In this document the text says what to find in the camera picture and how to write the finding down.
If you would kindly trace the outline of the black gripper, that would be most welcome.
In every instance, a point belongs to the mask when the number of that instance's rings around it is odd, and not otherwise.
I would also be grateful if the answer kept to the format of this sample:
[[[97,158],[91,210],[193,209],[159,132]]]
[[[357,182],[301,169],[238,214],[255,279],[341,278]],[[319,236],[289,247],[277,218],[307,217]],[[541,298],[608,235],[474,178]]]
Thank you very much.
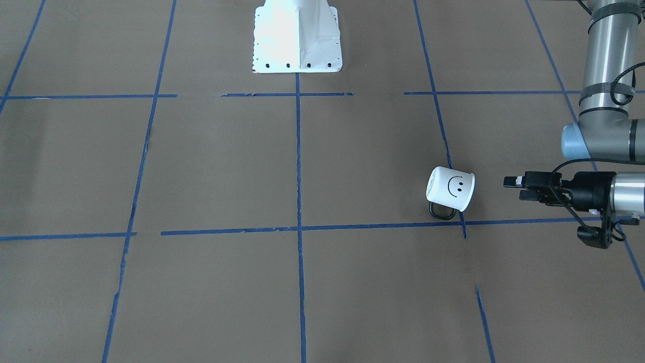
[[[572,180],[562,179],[559,172],[526,171],[524,175],[507,175],[503,179],[504,188],[523,189],[519,200],[552,205],[557,200],[562,207],[574,211],[588,212],[597,210],[612,211],[611,186],[616,178],[615,172],[577,172]],[[544,192],[538,189],[550,189]]]

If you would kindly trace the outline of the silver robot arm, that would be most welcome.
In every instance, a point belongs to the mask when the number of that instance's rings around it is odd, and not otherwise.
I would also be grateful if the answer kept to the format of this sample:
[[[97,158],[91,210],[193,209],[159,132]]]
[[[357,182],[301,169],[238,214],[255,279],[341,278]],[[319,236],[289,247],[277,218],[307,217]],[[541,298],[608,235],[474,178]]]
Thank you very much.
[[[563,128],[567,161],[643,164],[643,119],[629,116],[636,92],[643,1],[589,1],[588,50],[577,121]]]

